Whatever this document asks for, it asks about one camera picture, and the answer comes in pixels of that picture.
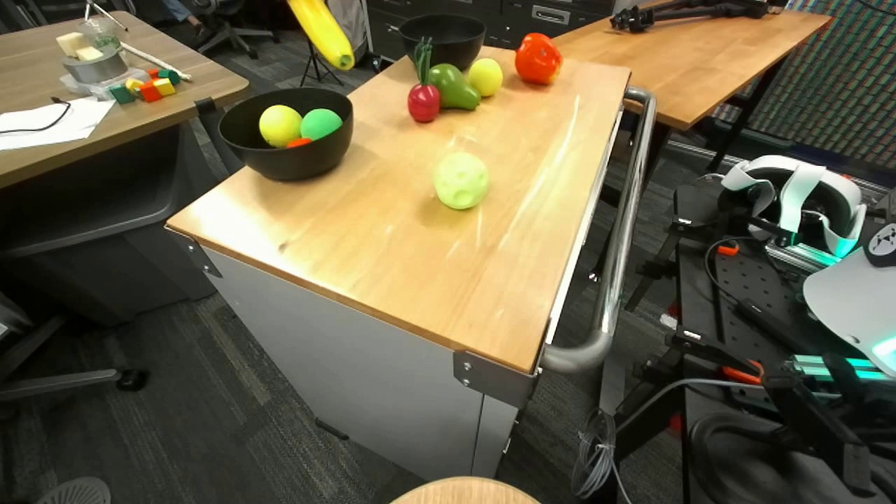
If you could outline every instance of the chair wheel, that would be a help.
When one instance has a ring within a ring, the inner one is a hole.
[[[138,391],[149,383],[149,370],[120,370],[119,390]]]

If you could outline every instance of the metal handle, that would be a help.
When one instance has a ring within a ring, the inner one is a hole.
[[[644,167],[646,167],[646,151],[649,151],[649,138],[653,138],[653,123],[655,123],[655,97],[646,90],[628,90],[628,102],[639,102],[641,106],[641,123],[637,131],[637,155],[631,156],[628,177],[625,177],[625,194],[620,201],[620,218],[610,235],[610,258],[602,272],[602,291],[599,303],[602,309],[597,312],[592,323],[589,342],[581,347],[554,347],[548,344],[543,352],[543,368],[554,372],[586,372],[597,370],[604,356],[614,347],[616,337],[616,323],[623,312],[623,279],[625,279],[625,264],[631,254],[631,242],[632,242],[632,223],[637,223],[637,209],[641,200],[641,184],[644,184]]]

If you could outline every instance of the green ball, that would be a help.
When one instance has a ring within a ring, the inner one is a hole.
[[[309,110],[302,121],[302,138],[323,139],[330,131],[341,128],[341,118],[333,110]]]
[[[299,138],[302,116],[287,104],[273,104],[260,111],[257,131],[270,145],[284,148]]]
[[[434,191],[446,208],[471,209],[483,204],[487,194],[487,167],[474,155],[449,155],[438,167]]]

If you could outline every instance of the stool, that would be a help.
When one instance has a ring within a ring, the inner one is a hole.
[[[396,504],[534,504],[534,499],[518,487],[478,477],[450,477],[415,487],[396,499]]]

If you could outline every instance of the red tomato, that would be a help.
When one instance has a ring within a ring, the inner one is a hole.
[[[432,123],[442,111],[441,86],[432,86],[432,85],[411,86],[410,111],[418,123]]]
[[[520,47],[515,50],[515,74],[527,85],[553,85],[564,64],[564,54],[546,34],[527,34]]]

